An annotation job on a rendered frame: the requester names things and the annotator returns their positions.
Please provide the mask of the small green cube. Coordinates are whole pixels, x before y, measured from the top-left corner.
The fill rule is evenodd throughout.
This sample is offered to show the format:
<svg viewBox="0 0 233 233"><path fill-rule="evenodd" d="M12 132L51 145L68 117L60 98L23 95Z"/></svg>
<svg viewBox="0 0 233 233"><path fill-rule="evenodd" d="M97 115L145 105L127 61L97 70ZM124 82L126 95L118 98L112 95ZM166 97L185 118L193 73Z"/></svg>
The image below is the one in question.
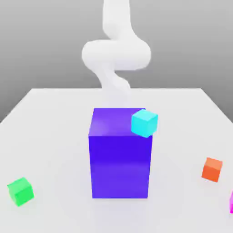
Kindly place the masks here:
<svg viewBox="0 0 233 233"><path fill-rule="evenodd" d="M18 207L34 198L32 185L25 177L15 180L7 187L11 199Z"/></svg>

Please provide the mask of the small cyan cube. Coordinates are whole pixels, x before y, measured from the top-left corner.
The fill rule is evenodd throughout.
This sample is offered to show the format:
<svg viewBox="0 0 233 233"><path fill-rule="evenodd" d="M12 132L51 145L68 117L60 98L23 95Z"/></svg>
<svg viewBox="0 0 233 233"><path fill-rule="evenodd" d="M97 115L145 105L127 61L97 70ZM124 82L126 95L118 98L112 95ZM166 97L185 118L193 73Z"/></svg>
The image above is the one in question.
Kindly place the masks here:
<svg viewBox="0 0 233 233"><path fill-rule="evenodd" d="M131 131L137 135L148 138L156 130L158 114L141 109L132 115Z"/></svg>

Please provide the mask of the small orange cube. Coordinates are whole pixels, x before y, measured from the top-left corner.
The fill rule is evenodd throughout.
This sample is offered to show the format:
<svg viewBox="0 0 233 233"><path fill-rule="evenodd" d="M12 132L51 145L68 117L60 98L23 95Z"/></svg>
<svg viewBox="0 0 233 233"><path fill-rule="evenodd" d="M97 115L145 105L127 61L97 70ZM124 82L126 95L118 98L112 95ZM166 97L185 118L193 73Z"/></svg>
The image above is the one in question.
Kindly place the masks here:
<svg viewBox="0 0 233 233"><path fill-rule="evenodd" d="M218 182L223 162L207 157L203 166L202 178L212 182Z"/></svg>

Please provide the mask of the large purple box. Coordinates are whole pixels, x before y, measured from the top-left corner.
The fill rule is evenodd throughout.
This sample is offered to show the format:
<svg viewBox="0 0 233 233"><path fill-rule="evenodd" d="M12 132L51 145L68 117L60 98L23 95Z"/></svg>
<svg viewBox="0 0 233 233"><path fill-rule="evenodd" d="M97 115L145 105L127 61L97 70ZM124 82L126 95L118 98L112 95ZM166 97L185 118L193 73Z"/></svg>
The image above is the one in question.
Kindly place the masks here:
<svg viewBox="0 0 233 233"><path fill-rule="evenodd" d="M93 198L147 198L152 137L131 131L138 108L94 108L89 130Z"/></svg>

